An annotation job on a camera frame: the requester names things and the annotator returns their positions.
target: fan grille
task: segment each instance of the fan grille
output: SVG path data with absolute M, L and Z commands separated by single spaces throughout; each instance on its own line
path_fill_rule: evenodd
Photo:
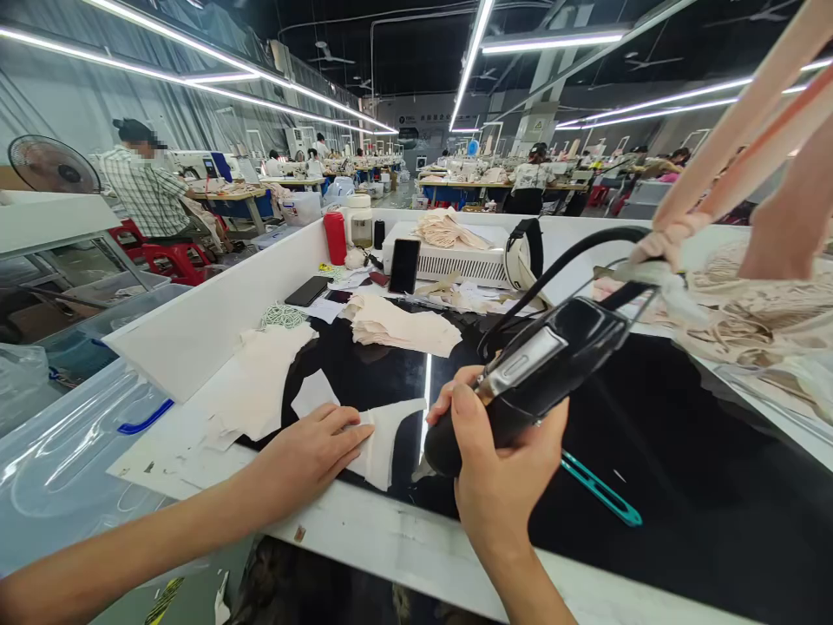
M 87 159 L 47 136 L 17 137 L 9 145 L 9 162 L 36 191 L 95 194 L 102 189 L 98 173 Z

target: dark hair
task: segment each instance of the dark hair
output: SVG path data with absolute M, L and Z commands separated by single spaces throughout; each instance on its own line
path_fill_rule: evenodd
M 547 158 L 547 151 L 540 143 L 536 143 L 531 150 L 529 150 L 529 161 L 535 165 L 540 165 Z
M 689 148 L 677 148 L 673 152 L 671 152 L 671 158 L 675 159 L 678 156 L 683 156 L 682 164 L 686 164 L 688 159 L 692 156 L 692 151 Z
M 139 120 L 125 117 L 113 120 L 113 125 L 119 129 L 119 139 L 125 143 L 142 143 L 146 141 L 154 149 L 167 149 L 167 145 L 160 143 L 156 133 Z

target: black cutting table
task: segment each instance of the black cutting table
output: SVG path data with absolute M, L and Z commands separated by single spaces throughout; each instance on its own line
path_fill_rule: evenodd
M 320 336 L 292 365 L 284 420 L 297 418 L 290 404 L 319 368 L 342 405 L 360 411 L 434 401 L 459 367 L 478 362 L 496 319 L 443 316 L 463 337 L 448 359 L 354 344 L 346 319 L 312 319 Z M 456 517 L 450 480 L 410 481 L 422 434 L 421 412 L 400 425 L 385 495 Z M 240 442 L 258 449 L 268 439 Z M 833 475 L 669 339 L 632 335 L 572 395 L 564 448 L 643 524 L 627 527 L 559 470 L 529 524 L 535 546 L 761 622 L 833 620 Z M 349 471 L 339 478 L 376 490 Z

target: ceiling fan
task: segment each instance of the ceiling fan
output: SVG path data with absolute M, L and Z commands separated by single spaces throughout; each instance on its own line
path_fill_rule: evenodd
M 676 63 L 677 61 L 682 61 L 685 59 L 684 56 L 675 56 L 671 59 L 660 59 L 659 61 L 638 61 L 637 59 L 625 59 L 625 63 L 633 65 L 630 71 L 636 71 L 637 69 L 644 69 L 646 67 L 652 67 L 653 65 L 664 65 L 665 63 Z
M 362 80 L 361 76 L 353 76 L 354 80 Z M 373 88 L 371 87 L 371 79 L 368 78 L 367 80 L 363 80 L 361 82 L 354 82 L 353 84 L 348 84 L 348 87 L 359 87 L 360 89 L 367 89 L 368 91 L 372 91 Z
M 735 23 L 735 22 L 785 22 L 790 19 L 789 16 L 783 16 L 779 13 L 776 13 L 777 10 L 783 9 L 786 6 L 790 6 L 791 4 L 795 4 L 798 0 L 786 0 L 786 2 L 782 2 L 780 4 L 776 4 L 775 6 L 772 5 L 772 0 L 767 0 L 766 4 L 761 7 L 761 10 L 758 13 L 752 13 L 748 16 L 741 16 L 741 17 L 733 17 L 731 19 L 720 20 L 719 22 L 711 22 L 708 24 L 703 24 L 703 28 L 711 28 L 712 26 L 723 26 L 724 24 L 728 23 Z
M 327 42 L 315 42 L 315 47 L 321 50 L 321 54 L 323 54 L 324 56 L 309 59 L 310 63 L 315 63 L 317 61 L 329 61 L 331 63 L 348 63 L 350 65 L 355 63 L 355 61 L 351 61 L 350 59 L 343 59 L 339 58 L 338 56 L 333 56 L 330 53 L 330 46 L 327 45 Z
M 482 80 L 497 80 L 497 76 L 492 76 L 492 73 L 496 69 L 497 68 L 492 68 L 492 69 L 486 71 L 485 73 L 480 74 L 479 76 L 475 76 L 475 78 L 481 78 Z

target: red thermos bottle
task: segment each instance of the red thermos bottle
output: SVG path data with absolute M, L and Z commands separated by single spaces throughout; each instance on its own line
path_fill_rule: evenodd
M 347 235 L 344 232 L 344 216 L 333 211 L 324 216 L 324 230 L 327 232 L 327 247 L 330 249 L 330 262 L 343 265 L 347 258 Z

